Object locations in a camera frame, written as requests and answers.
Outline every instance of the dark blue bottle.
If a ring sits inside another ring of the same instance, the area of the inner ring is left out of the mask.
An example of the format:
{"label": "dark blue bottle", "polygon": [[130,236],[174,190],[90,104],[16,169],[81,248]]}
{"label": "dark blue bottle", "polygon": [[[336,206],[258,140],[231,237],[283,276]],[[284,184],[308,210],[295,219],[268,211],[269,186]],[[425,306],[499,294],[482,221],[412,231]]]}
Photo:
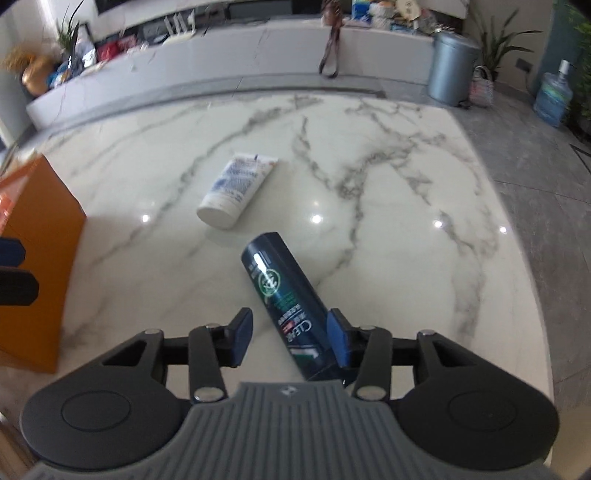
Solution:
{"label": "dark blue bottle", "polygon": [[241,260],[304,378],[352,383],[356,371],[341,369],[330,348],[328,310],[280,235],[258,236]]}

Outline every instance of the orange box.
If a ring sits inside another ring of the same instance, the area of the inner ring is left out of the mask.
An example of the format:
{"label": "orange box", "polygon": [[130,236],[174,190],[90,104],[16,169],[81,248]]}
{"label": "orange box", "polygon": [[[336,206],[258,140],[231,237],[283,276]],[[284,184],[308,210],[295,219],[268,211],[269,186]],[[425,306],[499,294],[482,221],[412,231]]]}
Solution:
{"label": "orange box", "polygon": [[0,235],[26,250],[19,268],[39,282],[32,305],[0,306],[0,365],[54,373],[72,264],[86,215],[39,156],[0,181]]}

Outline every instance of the gray trash can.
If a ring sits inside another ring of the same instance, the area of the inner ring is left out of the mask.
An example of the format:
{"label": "gray trash can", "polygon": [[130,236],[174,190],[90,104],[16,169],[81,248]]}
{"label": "gray trash can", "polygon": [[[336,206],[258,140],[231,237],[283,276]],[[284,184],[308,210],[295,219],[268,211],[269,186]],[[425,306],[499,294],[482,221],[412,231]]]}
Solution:
{"label": "gray trash can", "polygon": [[429,96],[451,106],[468,99],[479,53],[475,41],[448,31],[439,33],[427,86]]}

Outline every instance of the white marble surface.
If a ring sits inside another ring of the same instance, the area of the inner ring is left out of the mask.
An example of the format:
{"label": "white marble surface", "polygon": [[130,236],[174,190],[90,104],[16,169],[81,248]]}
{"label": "white marble surface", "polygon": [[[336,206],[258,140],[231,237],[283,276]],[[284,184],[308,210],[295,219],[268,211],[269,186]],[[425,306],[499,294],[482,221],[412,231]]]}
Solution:
{"label": "white marble surface", "polygon": [[[353,324],[439,331],[551,396],[537,296],[493,185],[451,114],[345,96],[192,101],[81,127],[40,148],[88,215],[59,375],[148,327],[167,336],[254,311],[239,381],[300,378],[240,262],[278,231],[327,307]],[[196,206],[235,151],[281,159],[233,230]],[[411,385],[394,370],[394,394]],[[186,370],[168,386],[187,396]],[[0,371],[18,414],[49,375]]]}
{"label": "white marble surface", "polygon": [[[190,40],[121,55],[88,76],[75,78],[27,105],[38,130],[85,120],[117,103],[144,106],[170,100],[170,92],[197,82],[274,74],[318,74],[330,28],[320,19],[212,28]],[[425,85],[433,39],[399,32],[346,27],[341,32],[340,73]]]}

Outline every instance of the black strap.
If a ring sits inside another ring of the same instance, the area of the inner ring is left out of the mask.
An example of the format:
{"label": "black strap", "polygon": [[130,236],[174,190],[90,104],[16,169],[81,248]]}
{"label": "black strap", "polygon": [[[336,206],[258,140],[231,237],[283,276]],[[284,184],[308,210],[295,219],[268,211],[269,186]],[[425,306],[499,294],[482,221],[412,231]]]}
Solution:
{"label": "black strap", "polygon": [[[337,78],[339,75],[339,44],[340,44],[340,27],[332,27],[330,29],[330,37],[328,42],[326,43],[326,48],[324,49],[324,56],[320,61],[320,65],[318,66],[318,73],[322,76],[334,79]],[[329,59],[330,52],[334,50],[335,52],[335,70],[333,73],[325,75],[323,72],[324,67],[326,66],[326,62]]]}

